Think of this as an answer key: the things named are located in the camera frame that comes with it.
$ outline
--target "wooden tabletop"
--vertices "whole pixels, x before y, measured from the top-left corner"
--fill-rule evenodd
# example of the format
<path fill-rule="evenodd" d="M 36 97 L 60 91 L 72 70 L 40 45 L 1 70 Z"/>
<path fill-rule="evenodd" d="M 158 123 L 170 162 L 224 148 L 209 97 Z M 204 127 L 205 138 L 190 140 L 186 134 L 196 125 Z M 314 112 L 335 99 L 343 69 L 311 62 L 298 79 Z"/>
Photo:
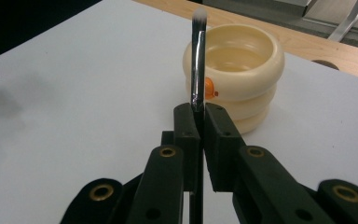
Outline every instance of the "wooden tabletop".
<path fill-rule="evenodd" d="M 194 10 L 200 6 L 187 0 L 135 1 L 190 20 Z M 336 65 L 340 71 L 358 76 L 358 48 L 356 47 L 254 20 L 221 9 L 204 7 L 208 11 L 208 25 L 211 27 L 228 23 L 255 25 L 274 34 L 288 53 L 310 61 L 328 61 Z"/>

